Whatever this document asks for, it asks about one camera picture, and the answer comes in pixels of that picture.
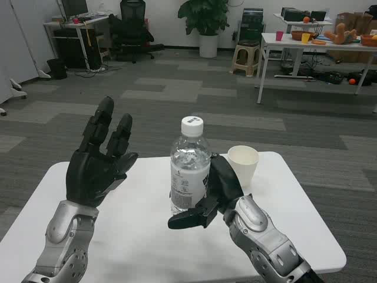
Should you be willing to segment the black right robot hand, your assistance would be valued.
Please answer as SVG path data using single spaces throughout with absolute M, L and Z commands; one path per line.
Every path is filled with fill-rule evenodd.
M 207 196 L 194 208 L 172 216 L 167 224 L 170 229 L 208 227 L 218 213 L 234 209 L 238 199 L 244 196 L 238 177 L 227 159 L 217 153 L 211 156 Z

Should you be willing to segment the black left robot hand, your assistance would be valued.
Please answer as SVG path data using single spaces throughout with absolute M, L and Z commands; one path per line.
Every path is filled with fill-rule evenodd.
M 90 117 L 79 148 L 73 153 L 66 174 L 67 200 L 84 206 L 98 207 L 114 182 L 127 178 L 127 172 L 138 159 L 138 153 L 127 152 L 133 118 L 123 115 L 107 144 L 107 152 L 101 153 L 114 111 L 114 100 L 102 99 Z

